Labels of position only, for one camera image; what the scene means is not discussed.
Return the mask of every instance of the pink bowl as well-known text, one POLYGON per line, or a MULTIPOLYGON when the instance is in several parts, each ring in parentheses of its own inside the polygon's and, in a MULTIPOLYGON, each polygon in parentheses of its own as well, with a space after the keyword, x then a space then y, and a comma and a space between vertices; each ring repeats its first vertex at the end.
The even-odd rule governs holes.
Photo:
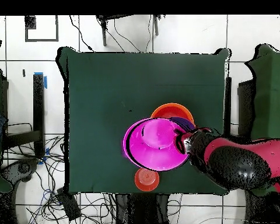
POLYGON ((124 135, 124 153, 135 165, 154 171, 178 167, 188 159, 188 155, 181 154, 175 147, 175 129, 184 132, 166 118, 138 121, 124 135))

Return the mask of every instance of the chair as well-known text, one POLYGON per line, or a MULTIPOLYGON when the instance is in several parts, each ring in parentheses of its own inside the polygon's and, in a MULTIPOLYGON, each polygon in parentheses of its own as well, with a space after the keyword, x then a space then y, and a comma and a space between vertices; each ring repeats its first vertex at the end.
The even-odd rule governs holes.
MULTIPOLYGON (((8 81, 0 70, 0 113, 8 119, 8 81)), ((44 156, 44 95, 43 75, 33 75, 33 131, 6 134, 7 123, 3 127, 0 143, 0 166, 3 152, 12 147, 34 142, 35 157, 22 159, 0 168, 0 224, 17 224, 15 214, 16 190, 21 181, 29 181, 36 171, 39 159, 44 156)))
MULTIPOLYGON (((131 15, 96 15, 96 19, 100 20, 100 25, 101 25, 101 30, 103 33, 103 45, 107 45, 106 41, 106 30, 107 30, 107 21, 112 20, 112 19, 117 19, 117 18, 123 18, 126 16, 131 16, 131 15)), ((158 19, 161 19, 161 15, 153 15, 153 23, 155 25, 155 30, 156 30, 156 35, 159 35, 159 28, 158 28, 158 19)))

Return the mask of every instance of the black cable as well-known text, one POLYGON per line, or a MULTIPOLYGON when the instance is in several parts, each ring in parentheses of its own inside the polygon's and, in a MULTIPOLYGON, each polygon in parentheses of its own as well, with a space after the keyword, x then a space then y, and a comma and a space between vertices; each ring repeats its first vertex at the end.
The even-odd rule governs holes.
POLYGON ((150 17, 150 19, 149 19, 149 23, 148 23, 148 32, 149 32, 149 41, 147 42, 147 45, 146 45, 146 50, 145 50, 145 52, 147 53, 147 46, 148 46, 148 43, 150 42, 150 40, 151 40, 151 31, 149 30, 149 25, 150 25, 150 23, 151 23, 151 19, 152 19, 152 15, 150 15, 151 17, 150 17))
POLYGON ((42 180, 41 180, 41 177, 40 177, 39 173, 36 172, 36 171, 35 171, 35 173, 36 173, 37 176, 40 178, 40 186, 41 186, 41 188, 42 188, 44 191, 46 191, 46 189, 44 189, 44 187, 43 187, 43 182, 42 182, 42 180))
POLYGON ((127 41, 129 41, 129 42, 132 44, 132 46, 135 47, 135 48, 141 53, 141 51, 140 51, 136 46, 134 46, 134 44, 133 44, 129 39, 127 39, 126 37, 122 36, 122 35, 116 30, 116 27, 115 27, 115 19, 114 19, 114 28, 115 28, 116 33, 118 33, 119 36, 121 36, 122 38, 124 38, 124 39, 126 39, 127 41))
MULTIPOLYGON (((101 26, 101 28, 103 28, 102 25, 100 24, 99 20, 98 20, 97 18, 96 18, 96 20, 97 20, 98 24, 101 26)), ((115 40, 115 42, 119 45, 119 43, 118 43, 117 40, 113 37, 113 35, 112 35, 111 33, 108 32, 107 27, 106 27, 105 30, 106 30, 106 32, 115 40)))
POLYGON ((176 224, 179 224, 179 219, 180 219, 180 210, 179 210, 179 213, 178 213, 178 217, 177 217, 177 222, 176 224))
POLYGON ((87 46, 87 48, 88 48, 90 51, 93 51, 93 52, 95 53, 95 51, 94 51, 89 45, 87 45, 87 44, 84 42, 82 33, 81 33, 80 29, 79 29, 77 26, 74 25, 74 23, 73 23, 73 21, 72 21, 72 17, 69 16, 69 18, 71 19, 72 25, 79 31, 79 33, 80 33, 80 35, 81 35, 81 40, 82 40, 82 42, 85 44, 85 46, 87 46))
POLYGON ((31 217, 34 219, 35 223, 37 224, 36 219, 35 219, 35 217, 33 216, 33 215, 34 215, 34 213, 33 213, 33 212, 31 212, 31 211, 30 211, 27 207, 26 207, 26 210, 28 210, 28 211, 30 212, 31 217))

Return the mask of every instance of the green tabletop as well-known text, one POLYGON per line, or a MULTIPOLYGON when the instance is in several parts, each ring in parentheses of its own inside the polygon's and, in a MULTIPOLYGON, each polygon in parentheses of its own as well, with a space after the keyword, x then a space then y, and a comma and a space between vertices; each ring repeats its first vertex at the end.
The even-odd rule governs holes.
MULTIPOLYGON (((228 55, 227 49, 209 55, 60 48, 56 61, 69 82, 69 191, 140 192, 134 183, 139 168, 123 156, 122 140, 133 123, 162 104, 180 103, 197 125, 222 132, 228 55)), ((154 193, 227 193, 189 161, 159 175, 154 193)))

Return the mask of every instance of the blue tape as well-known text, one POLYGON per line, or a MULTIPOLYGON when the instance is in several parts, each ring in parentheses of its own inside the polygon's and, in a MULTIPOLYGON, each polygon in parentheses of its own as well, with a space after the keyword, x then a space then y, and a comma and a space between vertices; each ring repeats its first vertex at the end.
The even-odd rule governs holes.
POLYGON ((45 87, 45 89, 48 88, 48 86, 47 86, 47 76, 44 76, 44 87, 45 87))

